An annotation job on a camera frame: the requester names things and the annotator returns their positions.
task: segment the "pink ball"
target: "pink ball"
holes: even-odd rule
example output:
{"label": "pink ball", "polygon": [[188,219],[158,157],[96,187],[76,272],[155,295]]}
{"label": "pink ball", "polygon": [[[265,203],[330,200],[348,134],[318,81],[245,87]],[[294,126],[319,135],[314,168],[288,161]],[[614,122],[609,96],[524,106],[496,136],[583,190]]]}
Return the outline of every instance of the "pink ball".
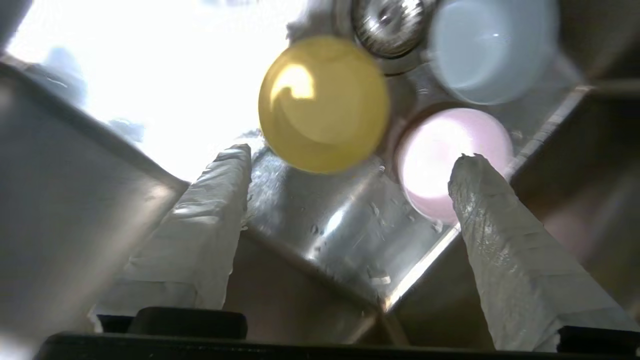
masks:
{"label": "pink ball", "polygon": [[400,182],[404,196],[423,216],[445,224],[458,221],[448,183],[453,164],[462,154],[482,154],[504,174],[513,147],[498,120],[466,108],[428,117],[403,140],[397,152]]}

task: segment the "metal surface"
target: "metal surface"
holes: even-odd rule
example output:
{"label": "metal surface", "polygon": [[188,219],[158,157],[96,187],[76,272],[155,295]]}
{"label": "metal surface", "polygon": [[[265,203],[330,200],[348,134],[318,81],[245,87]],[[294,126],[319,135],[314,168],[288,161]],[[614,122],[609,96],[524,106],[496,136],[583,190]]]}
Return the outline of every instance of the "metal surface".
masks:
{"label": "metal surface", "polygon": [[356,36],[376,56],[397,58],[423,41],[428,14],[422,0],[354,0],[351,6]]}
{"label": "metal surface", "polygon": [[77,328],[187,184],[0,67],[0,343]]}

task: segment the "yellow ball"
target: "yellow ball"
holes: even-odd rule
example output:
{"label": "yellow ball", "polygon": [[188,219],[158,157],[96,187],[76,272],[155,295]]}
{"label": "yellow ball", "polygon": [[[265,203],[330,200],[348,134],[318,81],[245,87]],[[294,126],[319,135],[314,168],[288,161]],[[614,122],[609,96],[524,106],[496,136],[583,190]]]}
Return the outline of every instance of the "yellow ball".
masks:
{"label": "yellow ball", "polygon": [[314,37],[272,64],[258,111],[273,152],[300,170],[327,174],[371,155],[387,127],[389,97],[369,54],[345,40]]}

